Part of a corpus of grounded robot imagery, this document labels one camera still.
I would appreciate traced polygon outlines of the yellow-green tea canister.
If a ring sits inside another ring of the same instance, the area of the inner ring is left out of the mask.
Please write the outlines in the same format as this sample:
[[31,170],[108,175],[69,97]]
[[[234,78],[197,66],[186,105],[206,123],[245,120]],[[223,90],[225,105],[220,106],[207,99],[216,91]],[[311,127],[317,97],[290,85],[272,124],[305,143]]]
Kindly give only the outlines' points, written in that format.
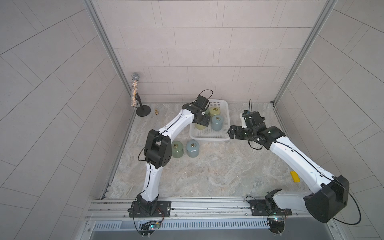
[[200,125],[200,124],[197,124],[195,123],[195,127],[198,129],[198,130],[204,130],[206,128],[206,126],[203,126],[203,125]]

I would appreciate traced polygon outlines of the blue tea canister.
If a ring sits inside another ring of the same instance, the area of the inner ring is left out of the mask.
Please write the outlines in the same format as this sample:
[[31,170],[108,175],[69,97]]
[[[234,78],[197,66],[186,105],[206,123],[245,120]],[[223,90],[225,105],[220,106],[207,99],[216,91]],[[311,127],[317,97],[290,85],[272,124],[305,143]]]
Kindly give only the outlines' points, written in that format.
[[196,158],[200,153],[200,144],[196,140],[190,140],[186,145],[186,149],[190,158]]
[[221,115],[211,117],[211,127],[214,131],[220,131],[223,128],[224,119]]

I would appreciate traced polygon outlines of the white plastic basket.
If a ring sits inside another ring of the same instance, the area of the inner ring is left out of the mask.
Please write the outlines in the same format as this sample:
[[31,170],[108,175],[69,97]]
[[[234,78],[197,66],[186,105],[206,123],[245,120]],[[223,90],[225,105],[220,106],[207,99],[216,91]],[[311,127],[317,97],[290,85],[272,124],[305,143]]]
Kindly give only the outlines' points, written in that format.
[[228,129],[230,128],[230,114],[228,103],[224,100],[211,99],[210,108],[219,108],[221,110],[221,116],[224,118],[223,127],[220,131],[212,129],[211,124],[203,130],[198,130],[195,124],[189,125],[190,138],[197,141],[227,141],[230,139],[228,135]]

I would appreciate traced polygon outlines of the blue tea canister front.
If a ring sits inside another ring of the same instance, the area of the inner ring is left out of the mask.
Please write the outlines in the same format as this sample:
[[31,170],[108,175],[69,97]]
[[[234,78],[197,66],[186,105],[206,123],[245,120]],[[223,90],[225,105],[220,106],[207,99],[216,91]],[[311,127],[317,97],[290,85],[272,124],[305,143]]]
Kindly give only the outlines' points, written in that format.
[[200,153],[200,144],[196,140],[190,140],[186,145],[186,149],[190,158],[196,158]]

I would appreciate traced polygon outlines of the dark green tea canister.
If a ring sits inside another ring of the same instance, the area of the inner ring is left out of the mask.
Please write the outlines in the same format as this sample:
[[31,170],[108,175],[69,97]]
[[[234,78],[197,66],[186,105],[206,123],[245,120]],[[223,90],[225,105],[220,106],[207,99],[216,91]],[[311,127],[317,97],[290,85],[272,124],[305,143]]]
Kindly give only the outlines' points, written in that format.
[[180,141],[172,142],[172,156],[173,158],[181,158],[184,155],[184,146]]

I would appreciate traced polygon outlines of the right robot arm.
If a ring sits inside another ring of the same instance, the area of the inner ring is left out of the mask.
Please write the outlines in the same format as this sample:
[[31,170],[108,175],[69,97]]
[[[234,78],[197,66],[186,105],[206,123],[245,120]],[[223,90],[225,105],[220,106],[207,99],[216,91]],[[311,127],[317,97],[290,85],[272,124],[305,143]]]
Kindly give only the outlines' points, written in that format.
[[265,118],[259,112],[244,111],[241,126],[230,126],[231,139],[255,142],[270,150],[289,165],[309,187],[304,193],[275,189],[266,195],[269,212],[291,209],[308,212],[321,223],[327,223],[348,204],[349,181],[334,176],[301,150],[275,126],[266,127]]

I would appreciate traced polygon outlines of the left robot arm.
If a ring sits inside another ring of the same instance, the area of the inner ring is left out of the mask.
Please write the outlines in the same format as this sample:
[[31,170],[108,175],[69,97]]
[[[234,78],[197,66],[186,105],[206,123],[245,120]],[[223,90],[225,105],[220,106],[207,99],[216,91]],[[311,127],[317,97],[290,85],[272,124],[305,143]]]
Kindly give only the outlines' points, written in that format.
[[144,187],[137,196],[140,206],[147,212],[156,208],[159,198],[159,185],[163,168],[172,157],[172,140],[189,124],[207,126],[210,116],[205,115],[210,106],[208,100],[187,103],[168,124],[159,130],[150,130],[144,150],[146,177]]

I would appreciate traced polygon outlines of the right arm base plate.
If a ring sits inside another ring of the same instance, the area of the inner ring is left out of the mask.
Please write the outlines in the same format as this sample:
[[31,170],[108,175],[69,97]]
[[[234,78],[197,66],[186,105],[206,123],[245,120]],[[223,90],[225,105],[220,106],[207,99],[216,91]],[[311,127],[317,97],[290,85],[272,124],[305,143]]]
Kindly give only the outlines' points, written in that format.
[[247,200],[253,216],[291,216],[291,209],[280,209],[274,201]]

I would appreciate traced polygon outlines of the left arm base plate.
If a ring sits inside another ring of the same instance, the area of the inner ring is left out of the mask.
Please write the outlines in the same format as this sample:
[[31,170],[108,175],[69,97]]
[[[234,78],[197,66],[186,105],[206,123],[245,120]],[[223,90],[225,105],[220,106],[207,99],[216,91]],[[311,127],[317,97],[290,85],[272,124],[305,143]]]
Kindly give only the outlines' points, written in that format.
[[130,218],[169,217],[171,201],[138,202],[134,201],[128,209]]

